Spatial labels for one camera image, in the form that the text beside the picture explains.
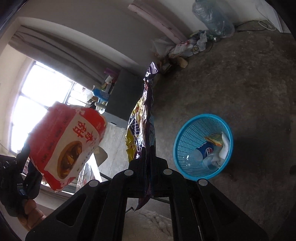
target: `blue plastic basket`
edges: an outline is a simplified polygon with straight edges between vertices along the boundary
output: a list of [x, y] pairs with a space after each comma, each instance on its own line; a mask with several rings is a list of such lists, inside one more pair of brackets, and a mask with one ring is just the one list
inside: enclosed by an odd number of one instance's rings
[[[186, 167], [183, 164], [184, 156], [206, 142], [205, 136], [213, 133], [224, 132], [229, 141], [230, 149], [223, 165], [216, 171], [210, 172], [202, 166], [202, 163], [197, 168]], [[230, 160], [233, 150], [233, 137], [229, 126], [220, 117], [212, 114], [202, 114], [190, 119], [179, 131], [174, 144], [174, 161], [185, 177], [193, 181], [200, 178], [210, 179], [218, 175], [227, 165]]]

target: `red food package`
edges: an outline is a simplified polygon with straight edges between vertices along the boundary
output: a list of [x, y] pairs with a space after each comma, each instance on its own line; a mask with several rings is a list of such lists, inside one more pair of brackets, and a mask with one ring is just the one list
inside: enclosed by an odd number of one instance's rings
[[56, 102], [29, 134], [29, 158], [54, 191], [72, 182], [106, 130], [106, 120], [91, 108]]

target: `round metal bolt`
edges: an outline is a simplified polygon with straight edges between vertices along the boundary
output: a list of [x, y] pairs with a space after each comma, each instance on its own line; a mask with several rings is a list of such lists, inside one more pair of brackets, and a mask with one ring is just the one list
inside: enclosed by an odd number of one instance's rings
[[126, 176], [131, 176], [131, 175], [133, 174], [133, 170], [131, 170], [131, 169], [127, 169], [127, 170], [125, 170], [124, 174], [125, 174]]
[[89, 185], [90, 185], [91, 187], [96, 187], [98, 184], [99, 184], [99, 181], [97, 181], [97, 180], [91, 180], [91, 181], [89, 182]]
[[207, 185], [207, 180], [206, 179], [200, 179], [198, 180], [198, 184], [201, 186], [206, 186]]
[[171, 169], [164, 169], [163, 170], [163, 174], [165, 174], [165, 175], [171, 175], [171, 174], [173, 174], [173, 171]]

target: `gray curtain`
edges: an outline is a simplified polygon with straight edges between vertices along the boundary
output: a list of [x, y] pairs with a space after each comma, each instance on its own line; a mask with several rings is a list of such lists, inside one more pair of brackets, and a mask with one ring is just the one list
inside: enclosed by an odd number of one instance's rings
[[106, 62], [91, 50], [25, 26], [15, 32], [9, 45], [89, 90], [104, 83], [106, 68], [118, 71], [115, 63]]

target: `concrete floor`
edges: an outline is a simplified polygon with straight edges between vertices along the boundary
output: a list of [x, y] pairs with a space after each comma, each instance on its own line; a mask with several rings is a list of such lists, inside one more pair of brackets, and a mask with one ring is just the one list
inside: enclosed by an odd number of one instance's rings
[[[212, 113], [232, 129], [230, 163], [210, 182], [273, 237], [296, 202], [296, 42], [277, 31], [240, 32], [214, 43], [209, 53], [188, 58], [185, 69], [161, 77], [155, 87], [157, 156], [173, 161], [179, 129], [192, 117]], [[123, 130], [112, 128], [105, 163], [114, 176], [127, 168]], [[136, 206], [136, 200], [129, 200]], [[169, 205], [150, 201], [146, 209], [169, 217]]]

